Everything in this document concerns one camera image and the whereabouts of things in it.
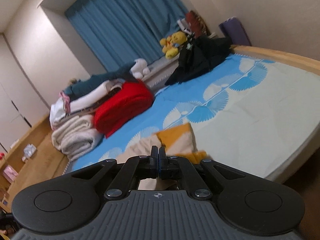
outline teal clothing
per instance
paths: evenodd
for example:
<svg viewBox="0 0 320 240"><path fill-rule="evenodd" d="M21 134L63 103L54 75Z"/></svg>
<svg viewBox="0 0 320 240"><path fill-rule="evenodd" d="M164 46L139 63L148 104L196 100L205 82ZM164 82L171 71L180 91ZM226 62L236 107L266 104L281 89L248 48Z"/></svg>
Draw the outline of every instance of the teal clothing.
<svg viewBox="0 0 320 240"><path fill-rule="evenodd" d="M118 78L126 79L130 69L135 65L135 62L132 61L123 65L120 69L114 72L108 72L100 75L92 75L91 78L85 81L79 81L76 84L70 85L63 91L67 96L70 97L70 102L77 100L80 97L83 97L89 94L91 91L95 90L103 82L107 80L113 80Z"/></svg>

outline white plush toy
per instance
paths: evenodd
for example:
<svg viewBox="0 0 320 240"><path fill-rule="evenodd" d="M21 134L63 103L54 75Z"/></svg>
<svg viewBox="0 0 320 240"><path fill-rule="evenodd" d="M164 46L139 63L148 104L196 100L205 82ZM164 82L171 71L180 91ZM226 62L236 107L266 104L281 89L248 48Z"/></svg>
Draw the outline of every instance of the white plush toy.
<svg viewBox="0 0 320 240"><path fill-rule="evenodd" d="M144 76L150 73L148 68L148 63L143 58L138 58L135 60L135 65L131 68L132 76L136 79L142 79Z"/></svg>

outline metal screw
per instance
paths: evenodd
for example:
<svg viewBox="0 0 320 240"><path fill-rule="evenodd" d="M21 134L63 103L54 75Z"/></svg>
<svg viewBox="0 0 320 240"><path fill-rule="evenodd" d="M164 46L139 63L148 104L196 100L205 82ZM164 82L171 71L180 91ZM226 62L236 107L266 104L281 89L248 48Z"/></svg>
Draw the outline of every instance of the metal screw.
<svg viewBox="0 0 320 240"><path fill-rule="evenodd" d="M106 191L106 196L110 198L119 197L122 194L122 191L117 188L112 188Z"/></svg>
<svg viewBox="0 0 320 240"><path fill-rule="evenodd" d="M208 197L209 195L210 195L210 191L204 188L197 189L195 191L196 197L204 198L204 197Z"/></svg>

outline bag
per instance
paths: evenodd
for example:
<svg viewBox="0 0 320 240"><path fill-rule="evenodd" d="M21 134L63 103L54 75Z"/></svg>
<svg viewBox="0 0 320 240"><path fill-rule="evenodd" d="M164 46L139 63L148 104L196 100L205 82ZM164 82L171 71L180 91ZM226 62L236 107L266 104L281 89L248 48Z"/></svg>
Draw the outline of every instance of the bag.
<svg viewBox="0 0 320 240"><path fill-rule="evenodd" d="M209 39L206 35L197 39L190 37L180 51L179 66L165 85L182 83L213 70L231 53L231 44L229 37L218 39Z"/></svg>

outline mattress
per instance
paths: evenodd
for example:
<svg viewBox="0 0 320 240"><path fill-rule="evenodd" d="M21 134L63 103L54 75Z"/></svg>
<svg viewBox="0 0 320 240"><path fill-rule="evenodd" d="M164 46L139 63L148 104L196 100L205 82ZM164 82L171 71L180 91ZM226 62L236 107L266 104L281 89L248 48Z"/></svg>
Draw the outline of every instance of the mattress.
<svg viewBox="0 0 320 240"><path fill-rule="evenodd" d="M271 180L284 172L288 177L320 146L319 91L320 77L313 73L230 55L210 73L159 91L150 109L70 170L116 158L143 137L190 122L197 149L217 162ZM304 153L311 140L313 148Z"/></svg>

